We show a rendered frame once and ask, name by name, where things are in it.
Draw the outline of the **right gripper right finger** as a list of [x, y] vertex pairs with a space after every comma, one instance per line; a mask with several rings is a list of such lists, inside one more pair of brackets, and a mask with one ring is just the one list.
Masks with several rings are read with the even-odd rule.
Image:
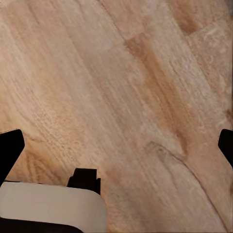
[[218, 147], [233, 167], [233, 131], [227, 129], [221, 131]]

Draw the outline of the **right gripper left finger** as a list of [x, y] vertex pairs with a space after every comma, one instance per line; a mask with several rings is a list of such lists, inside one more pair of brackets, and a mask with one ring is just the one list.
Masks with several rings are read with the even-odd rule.
[[0, 134], [0, 186], [25, 148], [20, 129]]

